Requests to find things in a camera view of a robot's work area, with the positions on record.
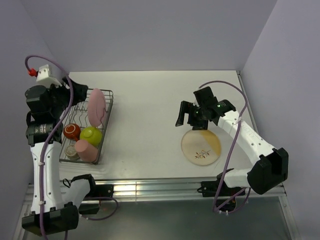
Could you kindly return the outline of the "lime green bowl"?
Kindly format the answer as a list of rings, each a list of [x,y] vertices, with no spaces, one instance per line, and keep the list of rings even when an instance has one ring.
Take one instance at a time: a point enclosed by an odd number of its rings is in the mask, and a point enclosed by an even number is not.
[[[86,127],[80,132],[79,139],[86,140],[88,143],[94,147],[98,147],[102,141],[102,132],[93,126]]]

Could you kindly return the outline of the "pink plastic cup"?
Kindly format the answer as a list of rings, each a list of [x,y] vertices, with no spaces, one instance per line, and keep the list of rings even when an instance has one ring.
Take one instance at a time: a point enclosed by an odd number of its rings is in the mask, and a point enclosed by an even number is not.
[[[74,145],[75,151],[81,160],[87,163],[93,163],[98,156],[98,149],[86,140],[80,139]]]

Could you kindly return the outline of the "orange ceramic mug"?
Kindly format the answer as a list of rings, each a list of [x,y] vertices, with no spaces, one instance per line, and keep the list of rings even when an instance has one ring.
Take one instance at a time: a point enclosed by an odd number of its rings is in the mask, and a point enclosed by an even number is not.
[[[63,129],[63,135],[67,139],[73,140],[75,142],[77,142],[80,139],[80,134],[81,128],[75,123],[67,124]]]

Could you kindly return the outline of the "speckled ceramic small cup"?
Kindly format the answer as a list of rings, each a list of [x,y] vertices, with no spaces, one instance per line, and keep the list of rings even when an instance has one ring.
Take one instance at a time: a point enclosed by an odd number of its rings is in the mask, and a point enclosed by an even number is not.
[[[65,155],[69,160],[72,161],[77,161],[80,157],[75,149],[75,145],[74,144],[70,144],[68,145],[65,150]]]

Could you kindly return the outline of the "pink plastic plate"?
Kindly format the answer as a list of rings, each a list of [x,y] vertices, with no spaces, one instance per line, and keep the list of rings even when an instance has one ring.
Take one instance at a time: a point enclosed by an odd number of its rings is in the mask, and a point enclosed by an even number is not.
[[[106,108],[106,99],[104,93],[94,88],[89,96],[87,104],[87,115],[92,127],[99,127],[103,123]]]

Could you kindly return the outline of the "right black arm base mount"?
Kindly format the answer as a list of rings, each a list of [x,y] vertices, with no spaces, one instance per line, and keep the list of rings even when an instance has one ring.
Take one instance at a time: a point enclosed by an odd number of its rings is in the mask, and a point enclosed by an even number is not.
[[[202,194],[202,197],[208,198],[208,197],[216,197],[216,193],[218,192],[218,187],[220,184],[222,178],[222,173],[216,176],[216,180],[210,180],[210,181],[202,181],[200,183],[200,187],[196,190],[198,193]],[[217,201],[215,203],[215,207],[218,208],[220,205],[222,205],[227,199],[232,197],[233,195],[240,192],[237,196],[244,196],[245,190],[243,190],[241,187],[233,187],[229,188],[225,182],[222,183],[221,189],[219,194],[217,195]],[[234,211],[237,207],[237,200],[234,197],[231,200],[228,200],[221,208],[218,209],[219,212],[222,213],[230,213]]]

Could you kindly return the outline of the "cream floral plate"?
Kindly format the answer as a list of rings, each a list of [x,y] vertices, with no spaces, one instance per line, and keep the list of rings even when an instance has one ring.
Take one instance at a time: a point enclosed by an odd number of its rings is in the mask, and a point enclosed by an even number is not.
[[[185,158],[197,166],[208,166],[218,160],[222,153],[218,136],[210,130],[189,130],[181,139]]]

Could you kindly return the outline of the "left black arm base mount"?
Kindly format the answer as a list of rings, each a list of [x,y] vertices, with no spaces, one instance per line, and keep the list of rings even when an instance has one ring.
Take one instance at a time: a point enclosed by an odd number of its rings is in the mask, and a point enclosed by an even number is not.
[[[114,201],[116,207],[114,211],[106,217],[89,218],[93,221],[103,220],[112,216],[119,207],[117,200],[113,198],[113,184],[96,184],[91,174],[83,174],[75,176],[72,180],[64,178],[62,183],[69,190],[64,195],[65,201],[78,207],[78,213],[85,217],[86,215],[94,215],[98,213],[101,201]]]

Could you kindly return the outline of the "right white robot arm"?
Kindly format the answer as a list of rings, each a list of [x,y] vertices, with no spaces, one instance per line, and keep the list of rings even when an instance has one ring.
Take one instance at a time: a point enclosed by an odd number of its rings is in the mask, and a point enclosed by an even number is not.
[[[204,131],[210,122],[229,134],[248,156],[252,168],[230,168],[217,178],[216,189],[222,195],[234,188],[251,188],[263,195],[288,178],[289,154],[266,142],[244,120],[228,100],[219,101],[210,87],[195,91],[195,103],[182,101],[176,126],[187,123],[193,130]]]

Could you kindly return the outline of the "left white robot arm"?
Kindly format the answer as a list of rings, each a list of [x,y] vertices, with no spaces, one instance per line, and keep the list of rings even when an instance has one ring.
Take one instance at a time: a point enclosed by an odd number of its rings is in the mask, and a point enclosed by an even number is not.
[[[35,85],[25,92],[29,112],[26,138],[33,161],[33,200],[30,214],[22,218],[22,228],[46,238],[77,228],[79,207],[84,199],[96,197],[98,188],[91,174],[72,178],[66,193],[61,192],[60,155],[63,120],[71,107],[83,102],[88,86],[75,83],[68,76],[58,86]]]

